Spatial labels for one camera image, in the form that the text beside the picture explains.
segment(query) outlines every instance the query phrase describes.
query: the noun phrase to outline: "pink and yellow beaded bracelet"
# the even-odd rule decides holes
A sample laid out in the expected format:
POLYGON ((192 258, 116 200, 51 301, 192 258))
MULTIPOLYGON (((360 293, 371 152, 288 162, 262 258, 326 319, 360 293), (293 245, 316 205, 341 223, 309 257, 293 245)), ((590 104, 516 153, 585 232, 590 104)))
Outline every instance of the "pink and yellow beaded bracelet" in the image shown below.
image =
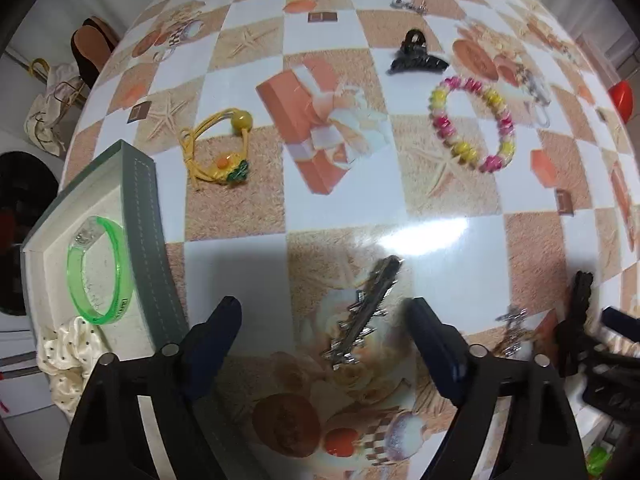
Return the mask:
POLYGON ((498 121, 500 133, 498 153, 488 155, 478 169, 493 173, 505 168, 511 162, 516 151, 513 119, 500 94, 492 88, 485 88, 481 81, 468 78, 463 82, 461 77, 454 76, 446 78, 435 88, 430 98, 430 109, 433 125, 438 129, 438 136, 446 146, 451 148, 451 154, 460 158, 461 164, 468 164, 472 168, 478 166, 480 160, 478 150, 458 137, 458 132, 449 121, 445 109, 447 96, 451 91, 458 89, 482 97, 498 121))

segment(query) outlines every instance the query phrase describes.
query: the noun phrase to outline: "red ball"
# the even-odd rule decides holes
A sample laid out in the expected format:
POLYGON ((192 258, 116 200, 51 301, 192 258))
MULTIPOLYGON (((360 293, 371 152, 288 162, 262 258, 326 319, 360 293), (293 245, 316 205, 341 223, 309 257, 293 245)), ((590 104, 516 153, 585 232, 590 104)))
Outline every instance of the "red ball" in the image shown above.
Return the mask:
POLYGON ((609 95, 620 117, 626 124, 634 110, 634 92, 627 81, 620 81, 609 89, 609 95))
POLYGON ((358 437, 358 432, 353 428, 336 428, 324 436, 324 450, 333 456, 351 456, 355 451, 353 443, 358 437))

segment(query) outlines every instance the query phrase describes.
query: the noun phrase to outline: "table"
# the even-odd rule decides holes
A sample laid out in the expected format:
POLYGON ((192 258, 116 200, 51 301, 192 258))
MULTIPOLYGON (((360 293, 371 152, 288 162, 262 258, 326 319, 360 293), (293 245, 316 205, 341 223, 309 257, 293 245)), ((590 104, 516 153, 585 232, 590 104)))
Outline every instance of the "table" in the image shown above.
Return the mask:
MULTIPOLYGON (((420 477, 454 408, 402 328, 403 297, 426 298, 490 349, 504 335, 497 317, 517 305, 536 345, 552 351, 577 270, 594 273, 594 313, 638 315, 636 161, 571 38, 536 0, 414 0, 424 16, 391 1, 153 0, 101 73, 66 161, 64 184, 119 139, 154 159, 190 324, 224 295, 242 303, 218 386, 273 478, 420 477), (310 11, 337 21, 310 22, 310 11), (411 28, 450 61, 444 75, 387 73, 411 28), (537 78, 538 101, 522 70, 537 78), (505 169, 460 166, 437 139, 428 97, 455 74, 491 82, 507 101, 517 149, 505 169), (227 107, 254 117, 248 181, 195 189, 178 133, 227 107), (319 354, 389 254, 404 258, 389 314, 372 322, 359 364, 332 372, 319 354)), ((447 107, 465 139, 497 151, 479 98, 455 92, 447 107)), ((229 121, 207 130, 196 160, 239 149, 231 133, 229 121)), ((578 392, 568 387, 585 435, 600 415, 578 392)), ((478 478, 507 405, 497 406, 478 478)))

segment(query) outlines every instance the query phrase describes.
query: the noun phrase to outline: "shoe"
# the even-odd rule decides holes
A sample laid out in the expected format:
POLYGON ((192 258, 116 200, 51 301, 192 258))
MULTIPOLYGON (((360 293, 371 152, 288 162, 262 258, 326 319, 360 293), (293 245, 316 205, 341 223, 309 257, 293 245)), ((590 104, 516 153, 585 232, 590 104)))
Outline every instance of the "shoe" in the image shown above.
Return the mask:
POLYGON ((83 25, 88 25, 89 27, 96 28, 100 31, 100 33, 104 36, 104 39, 107 40, 107 44, 109 45, 109 50, 112 52, 120 43, 118 35, 114 32, 114 30, 109 26, 108 23, 104 22, 97 16, 92 16, 84 20, 83 25))
POLYGON ((71 52, 78 63, 80 77, 89 88, 93 88, 111 56, 104 34, 95 27, 83 25, 71 37, 71 52))

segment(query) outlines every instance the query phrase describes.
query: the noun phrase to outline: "green plastic bracelet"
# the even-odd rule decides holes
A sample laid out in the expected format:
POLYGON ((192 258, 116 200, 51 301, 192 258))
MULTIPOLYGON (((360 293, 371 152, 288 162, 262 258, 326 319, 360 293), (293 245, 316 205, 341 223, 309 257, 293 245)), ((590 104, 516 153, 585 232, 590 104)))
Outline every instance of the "green plastic bracelet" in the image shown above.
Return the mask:
POLYGON ((90 216, 82 224, 74 235, 66 254, 66 284, 76 310, 89 323, 96 325, 113 323, 122 317, 133 293, 129 255, 122 227, 113 220, 101 216, 90 216), (86 294, 82 278, 82 263, 86 252, 104 233, 107 233, 113 250, 115 280, 111 306, 106 313, 100 314, 86 294))

